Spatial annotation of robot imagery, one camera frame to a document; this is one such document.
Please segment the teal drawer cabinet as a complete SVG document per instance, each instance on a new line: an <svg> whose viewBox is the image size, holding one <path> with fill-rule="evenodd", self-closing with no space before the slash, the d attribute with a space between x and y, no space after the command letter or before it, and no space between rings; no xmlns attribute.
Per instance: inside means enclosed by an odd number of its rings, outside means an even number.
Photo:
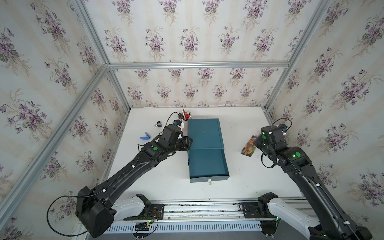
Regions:
<svg viewBox="0 0 384 240"><path fill-rule="evenodd" d="M189 120L188 137L192 139L191 150L225 149L219 119Z"/></svg>

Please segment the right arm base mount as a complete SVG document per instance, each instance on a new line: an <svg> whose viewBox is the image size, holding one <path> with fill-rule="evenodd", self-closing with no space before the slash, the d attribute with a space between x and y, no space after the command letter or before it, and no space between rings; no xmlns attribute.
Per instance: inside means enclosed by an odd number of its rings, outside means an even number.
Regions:
<svg viewBox="0 0 384 240"><path fill-rule="evenodd" d="M310 228L315 229L320 225L317 218L289 206L272 192L258 197L256 202L240 203L239 209L246 219L258 219L261 222L262 234L266 237L274 236L280 221L286 222L306 239L311 236Z"/></svg>

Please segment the orange flower seed bag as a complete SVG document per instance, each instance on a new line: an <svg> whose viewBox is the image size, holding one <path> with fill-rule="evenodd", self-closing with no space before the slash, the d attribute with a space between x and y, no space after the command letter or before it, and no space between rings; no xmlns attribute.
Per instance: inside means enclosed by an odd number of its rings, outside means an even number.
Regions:
<svg viewBox="0 0 384 240"><path fill-rule="evenodd" d="M255 152L255 150L257 149L257 147L255 146L255 140L259 137L259 135L257 136L252 136L248 142L246 143L246 145L243 147L243 149L241 150L241 155L244 155L244 156L247 156L247 157L251 157L253 155L253 153Z"/></svg>

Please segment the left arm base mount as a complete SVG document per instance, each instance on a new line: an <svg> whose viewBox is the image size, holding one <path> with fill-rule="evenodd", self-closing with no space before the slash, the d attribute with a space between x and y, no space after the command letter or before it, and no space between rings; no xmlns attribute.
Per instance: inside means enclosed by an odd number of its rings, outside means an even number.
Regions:
<svg viewBox="0 0 384 240"><path fill-rule="evenodd" d="M117 201L112 207L116 211L114 222L134 220L162 220L164 218L164 204L153 204L142 194L131 199Z"/></svg>

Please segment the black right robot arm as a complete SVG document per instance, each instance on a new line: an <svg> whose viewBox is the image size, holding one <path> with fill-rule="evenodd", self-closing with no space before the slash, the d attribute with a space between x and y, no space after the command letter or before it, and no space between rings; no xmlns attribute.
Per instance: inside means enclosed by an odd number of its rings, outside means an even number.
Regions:
<svg viewBox="0 0 384 240"><path fill-rule="evenodd" d="M308 240L371 240L370 230L359 226L341 208L318 176L309 156L299 147L289 147L285 140L285 124L266 126L254 140L262 156L280 167L304 194L316 218L285 206L273 193L258 198L258 212L274 215L300 232Z"/></svg>

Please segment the teal top drawer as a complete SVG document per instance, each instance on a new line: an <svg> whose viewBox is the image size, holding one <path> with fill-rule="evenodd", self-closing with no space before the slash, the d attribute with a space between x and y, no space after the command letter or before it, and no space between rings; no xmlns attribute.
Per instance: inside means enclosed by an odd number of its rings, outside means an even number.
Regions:
<svg viewBox="0 0 384 240"><path fill-rule="evenodd" d="M188 152L190 183L225 181L230 177L223 149L194 149Z"/></svg>

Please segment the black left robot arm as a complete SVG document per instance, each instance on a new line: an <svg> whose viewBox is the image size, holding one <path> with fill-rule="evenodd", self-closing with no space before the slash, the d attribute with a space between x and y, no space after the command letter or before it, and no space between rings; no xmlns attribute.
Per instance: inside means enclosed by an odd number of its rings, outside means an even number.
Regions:
<svg viewBox="0 0 384 240"><path fill-rule="evenodd" d="M142 175L177 151L188 151L193 140L184 136L177 125L165 126L163 132L145 143L138 154L121 170L101 184L78 192L75 214L93 238L101 236L115 221L142 213L149 200L136 195L123 207L115 204L118 198Z"/></svg>

